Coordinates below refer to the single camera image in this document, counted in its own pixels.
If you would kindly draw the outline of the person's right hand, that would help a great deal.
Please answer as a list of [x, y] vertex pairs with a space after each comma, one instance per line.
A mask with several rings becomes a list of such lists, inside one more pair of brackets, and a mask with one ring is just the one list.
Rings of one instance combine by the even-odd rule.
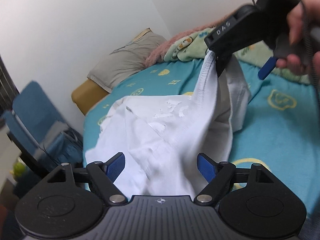
[[[306, 23], [319, 25], [319, 0], [301, 0], [287, 15], [289, 25], [289, 42], [291, 45], [298, 44], [303, 36]], [[296, 54], [289, 54], [284, 59], [278, 59], [276, 67], [289, 69], [295, 75], [311, 74], [311, 66], [302, 64], [300, 57]]]

